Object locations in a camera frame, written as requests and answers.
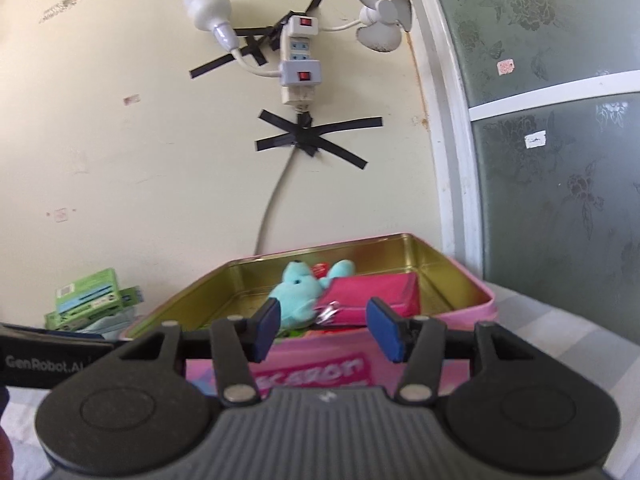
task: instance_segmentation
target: power socket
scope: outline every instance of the power socket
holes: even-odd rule
[[[320,62],[311,53],[312,38],[318,34],[318,19],[291,16],[280,35],[280,85],[282,103],[308,106],[322,82]]]

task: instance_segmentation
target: red wallet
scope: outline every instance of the red wallet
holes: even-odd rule
[[[372,274],[334,278],[316,303],[316,323],[366,326],[366,307],[373,297],[383,300],[400,316],[420,314],[420,290],[414,272]]]

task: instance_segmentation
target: white fan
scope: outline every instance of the white fan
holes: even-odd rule
[[[358,41],[377,52],[392,52],[402,43],[402,31],[411,30],[411,1],[360,0],[364,4],[360,21],[366,25],[356,32]]]

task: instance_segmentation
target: light blue teddy bear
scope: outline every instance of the light blue teddy bear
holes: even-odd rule
[[[319,280],[311,268],[300,261],[289,262],[279,283],[269,294],[280,302],[280,329],[292,330],[310,325],[316,318],[314,306],[334,278],[355,274],[355,264],[350,260],[337,262],[329,273]]]

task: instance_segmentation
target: green box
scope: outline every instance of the green box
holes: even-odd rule
[[[56,291],[56,311],[45,315],[48,330],[75,331],[142,301],[137,287],[120,290],[114,269],[104,269]]]

